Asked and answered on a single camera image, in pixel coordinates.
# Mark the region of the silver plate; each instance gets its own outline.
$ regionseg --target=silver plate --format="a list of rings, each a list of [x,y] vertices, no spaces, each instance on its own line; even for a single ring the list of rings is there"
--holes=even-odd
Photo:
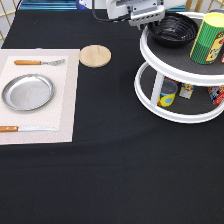
[[[23,75],[9,82],[2,91],[4,103],[13,110],[33,110],[47,103],[54,85],[43,75]]]

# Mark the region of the green can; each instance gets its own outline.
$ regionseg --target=green can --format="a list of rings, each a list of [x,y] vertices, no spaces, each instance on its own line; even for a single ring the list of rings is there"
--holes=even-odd
[[[224,14],[205,15],[190,53],[198,64],[212,64],[224,43]]]

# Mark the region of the white placemat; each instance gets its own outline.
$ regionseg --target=white placemat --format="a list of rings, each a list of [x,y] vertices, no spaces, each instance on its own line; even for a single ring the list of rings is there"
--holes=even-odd
[[[0,91],[13,78],[25,74],[42,74],[49,77],[55,85],[54,97],[45,106],[30,112],[15,112],[7,108],[1,100],[0,125],[49,126],[58,128],[57,132],[18,132],[0,133],[0,144],[55,143],[71,142],[73,134],[76,86],[78,76],[79,50],[0,50],[5,66],[0,76]],[[51,61],[65,58],[60,66],[19,66],[14,60]]]
[[[58,66],[49,65],[15,65],[15,60],[57,61],[65,59]],[[47,126],[59,129],[64,86],[67,74],[68,56],[10,56],[0,75],[0,90],[16,77],[27,74],[38,74],[48,77],[55,92],[52,99],[44,106],[31,111],[15,111],[8,108],[3,100],[0,101],[0,126]]]

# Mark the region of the black bowl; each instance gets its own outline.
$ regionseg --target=black bowl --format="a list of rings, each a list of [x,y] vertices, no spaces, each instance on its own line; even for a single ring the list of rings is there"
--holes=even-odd
[[[184,15],[166,12],[161,22],[148,24],[152,38],[164,47],[182,47],[194,40],[198,33],[197,23]]]

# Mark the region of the round wooden board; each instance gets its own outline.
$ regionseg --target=round wooden board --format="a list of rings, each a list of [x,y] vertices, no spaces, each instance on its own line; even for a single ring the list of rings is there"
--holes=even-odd
[[[111,52],[104,46],[90,45],[79,53],[79,60],[85,66],[98,68],[106,65],[111,59]]]

